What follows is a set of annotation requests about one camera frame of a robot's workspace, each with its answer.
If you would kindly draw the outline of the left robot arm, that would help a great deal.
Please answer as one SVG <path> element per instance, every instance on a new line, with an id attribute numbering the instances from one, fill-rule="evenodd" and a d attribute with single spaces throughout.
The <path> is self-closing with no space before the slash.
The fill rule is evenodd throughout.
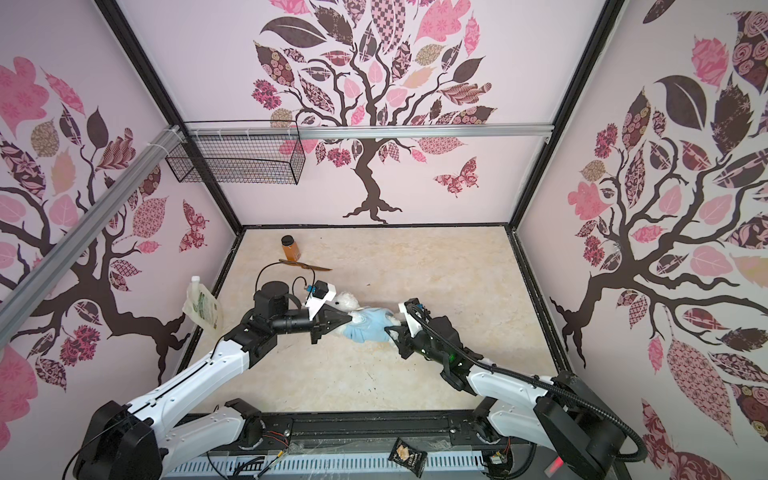
<path id="1" fill-rule="evenodd" d="M 242 399 L 186 421 L 185 416 L 229 380 L 261 361 L 284 334 L 307 333 L 313 343 L 353 321 L 334 286 L 318 281 L 305 302 L 281 281 L 266 283 L 254 305 L 196 363 L 126 404 L 109 401 L 92 416 L 80 450 L 65 468 L 76 479 L 160 479 L 179 465 L 225 445 L 253 449 L 263 442 L 262 413 Z"/>

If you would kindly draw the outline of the light blue bear hoodie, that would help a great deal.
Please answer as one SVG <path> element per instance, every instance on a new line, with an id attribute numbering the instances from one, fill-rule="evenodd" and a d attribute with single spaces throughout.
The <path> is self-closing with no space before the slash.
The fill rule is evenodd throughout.
<path id="1" fill-rule="evenodd" d="M 387 328 L 400 325 L 400 321 L 386 308 L 361 308 L 348 313 L 351 320 L 338 328 L 341 336 L 355 342 L 390 343 Z"/>

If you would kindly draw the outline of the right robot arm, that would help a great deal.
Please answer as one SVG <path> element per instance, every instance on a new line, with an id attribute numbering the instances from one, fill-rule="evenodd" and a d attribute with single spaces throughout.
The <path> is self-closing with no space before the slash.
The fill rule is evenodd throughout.
<path id="1" fill-rule="evenodd" d="M 474 428 L 483 441 L 512 437 L 548 448 L 582 479 L 604 479 L 619 459 L 628 427 L 575 375 L 505 370 L 465 347 L 445 317 L 408 319 L 384 331 L 403 358 L 419 354 L 440 364 L 452 388 L 482 398 Z"/>

